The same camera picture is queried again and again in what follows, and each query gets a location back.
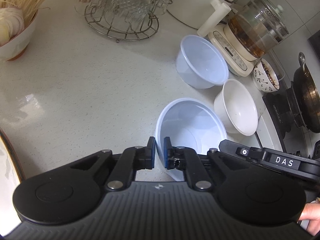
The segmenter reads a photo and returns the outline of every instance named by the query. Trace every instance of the glass kettle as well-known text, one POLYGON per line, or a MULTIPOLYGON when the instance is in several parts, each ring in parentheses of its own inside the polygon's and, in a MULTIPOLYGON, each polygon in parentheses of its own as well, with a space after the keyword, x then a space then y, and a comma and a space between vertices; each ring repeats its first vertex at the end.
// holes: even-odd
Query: glass kettle
POLYGON ((246 60, 253 61, 289 34, 283 23, 282 11, 280 5, 275 7, 269 0, 251 0, 229 19, 224 32, 230 44, 246 60))

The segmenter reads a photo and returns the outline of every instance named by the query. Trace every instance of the white plastic handle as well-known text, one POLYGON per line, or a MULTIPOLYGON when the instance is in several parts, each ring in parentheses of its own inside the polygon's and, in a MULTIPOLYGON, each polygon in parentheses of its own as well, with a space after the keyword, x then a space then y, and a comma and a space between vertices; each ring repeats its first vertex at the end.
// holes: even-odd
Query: white plastic handle
POLYGON ((215 26, 231 11, 227 4, 221 3, 219 0, 212 0, 211 5, 215 11, 197 31, 200 37, 205 37, 213 31, 215 26))

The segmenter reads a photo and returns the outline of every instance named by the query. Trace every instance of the onion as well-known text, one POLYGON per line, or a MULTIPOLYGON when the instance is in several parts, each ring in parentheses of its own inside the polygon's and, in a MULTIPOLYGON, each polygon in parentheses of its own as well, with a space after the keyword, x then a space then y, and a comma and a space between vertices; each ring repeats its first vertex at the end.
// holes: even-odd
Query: onion
POLYGON ((0 46, 23 30, 24 21, 21 9, 17 7, 0 8, 0 46))

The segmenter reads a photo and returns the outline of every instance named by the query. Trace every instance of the circular pad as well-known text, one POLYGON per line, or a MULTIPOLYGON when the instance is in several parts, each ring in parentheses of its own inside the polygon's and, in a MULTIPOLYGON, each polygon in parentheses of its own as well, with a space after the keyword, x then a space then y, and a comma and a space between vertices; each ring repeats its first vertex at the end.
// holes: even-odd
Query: circular pad
POLYGON ((297 222, 306 196, 294 180, 257 166, 228 174, 219 188, 218 201, 236 219, 275 226, 297 222))
POLYGON ((21 219, 45 225, 66 224, 96 207, 100 188, 87 172, 67 168, 23 181, 12 200, 21 219))

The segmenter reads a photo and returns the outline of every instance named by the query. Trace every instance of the bowl rim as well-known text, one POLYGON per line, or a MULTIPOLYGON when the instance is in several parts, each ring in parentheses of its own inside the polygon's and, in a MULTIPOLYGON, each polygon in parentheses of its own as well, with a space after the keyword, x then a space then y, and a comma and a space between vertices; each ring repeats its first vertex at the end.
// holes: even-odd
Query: bowl rim
POLYGON ((37 15, 38 15, 38 11, 39 11, 39 10, 36 11, 35 15, 34 15, 33 18, 32 18, 32 21, 30 22, 30 24, 29 24, 27 27, 25 27, 22 32, 20 32, 18 35, 14 36, 12 39, 10 39, 6 44, 0 46, 0 49, 3 48, 4 46, 6 46, 7 44, 9 44, 10 41, 13 41, 16 37, 18 37, 18 36, 19 36, 21 33, 23 33, 26 29, 28 29, 28 28, 31 26, 31 24, 33 23, 33 21, 36 19, 37 15))
POLYGON ((182 52, 182 55, 183 55, 183 58, 185 59, 185 61, 187 62, 188 66, 199 76, 201 77, 202 79, 204 79, 205 81, 213 84, 213 85, 217 85, 217 86, 222 86, 226 80, 228 80, 229 78, 229 69, 228 69, 228 65, 227 65, 227 62, 225 61, 225 59, 223 58, 223 56, 221 55, 221 53, 218 51, 218 49, 209 41, 207 41, 206 39, 200 37, 200 36, 197 36, 197 35, 187 35, 187 36, 184 36, 183 39, 181 40, 180 42, 180 49, 181 49, 181 52, 182 52), (226 78, 223 82, 215 82, 213 83, 212 80, 209 80, 208 78, 206 78, 205 76, 201 75, 199 73, 198 70, 196 70, 196 68, 191 64, 191 62, 189 61, 187 55, 186 55, 186 52, 184 50, 184 47, 183 47, 183 43, 186 39, 190 38, 190 37, 195 37, 199 40, 201 40, 202 42, 204 42, 205 44, 207 44, 219 57, 219 59, 221 60, 222 62, 222 65, 223 65, 223 70, 225 71, 226 73, 226 78))
POLYGON ((257 61, 257 63, 254 65, 254 68, 253 68, 253 69, 255 69, 256 67, 258 67, 258 65, 260 65, 260 64, 261 64, 261 67, 262 67, 262 69, 263 69, 263 72, 264 72, 264 73, 266 74, 266 76, 268 77, 271 86, 272 86, 275 90, 279 90, 279 89, 280 89, 280 83, 279 83, 278 77, 277 77, 275 71, 273 70, 273 68, 271 67, 270 63, 269 63, 266 59, 261 58, 261 59, 259 59, 259 60, 257 61), (270 72, 272 72, 272 73, 276 76, 276 83, 277 83, 277 85, 278 85, 279 88, 276 88, 276 87, 272 84, 270 78, 268 77, 266 71, 264 70, 264 67, 262 66, 262 60, 263 60, 263 63, 266 63, 268 70, 269 70, 270 72))
POLYGON ((198 104, 201 104, 202 106, 204 106, 205 108, 207 108, 210 112, 212 112, 215 117, 217 118, 219 124, 220 124, 220 127, 223 128, 223 130, 221 130, 221 136, 224 137, 225 139, 228 139, 228 135, 227 135, 227 131, 226 131, 226 128, 224 127, 220 117, 218 117, 218 115, 216 114, 216 112, 214 112, 210 107, 208 107, 206 104, 204 104, 203 102, 197 100, 197 99, 193 99, 193 98, 179 98, 179 99, 176 99, 172 102, 170 102, 169 104, 167 104, 167 106, 161 111, 161 114, 159 115, 159 118, 158 118, 158 121, 157 121, 157 124, 156 124, 156 132, 155 132, 155 138, 156 138, 156 142, 157 142, 157 145, 159 147, 159 149, 161 150, 161 154, 163 155, 163 149, 162 149, 162 145, 161 145, 161 138, 160 138, 160 131, 161 131, 161 126, 160 124, 163 123, 163 119, 165 117, 165 115, 167 114, 167 112, 176 104, 178 103, 181 103, 181 102, 188 102, 188 101, 192 101, 192 102, 195 102, 195 103, 198 103, 198 104))
POLYGON ((241 82, 239 82, 238 80, 233 79, 233 78, 230 78, 230 79, 228 79, 228 80, 225 82, 225 84, 224 84, 223 87, 222 87, 222 99, 223 99, 224 109, 226 110, 226 113, 227 113, 227 115, 228 115, 228 117, 229 117, 232 125, 237 129, 237 131, 238 131, 239 133, 242 133, 242 134, 245 135, 245 136, 251 136, 251 135, 253 135, 253 134, 257 131, 259 117, 258 117, 258 111, 257 111, 256 104, 255 104, 255 102, 254 102, 254 100, 253 100, 250 92, 247 90, 247 88, 246 88, 241 82), (245 132, 245 131, 240 130, 240 129, 235 125, 235 123, 233 122, 232 118, 231 118, 230 115, 229 115, 229 112, 228 112, 228 109, 227 109, 227 106, 226 106, 226 101, 225 101, 225 89, 226 89, 225 87, 226 87, 230 82, 236 83, 236 84, 238 84, 241 88, 243 88, 243 89, 244 89, 244 92, 246 93, 246 95, 249 96, 249 100, 251 101, 251 103, 253 103, 253 104, 252 104, 252 105, 253 105, 253 109, 254 109, 254 112, 255 112, 255 116, 257 117, 256 120, 255 120, 255 123, 256 123, 256 124, 255 124, 255 130, 254 130, 254 132, 245 132))

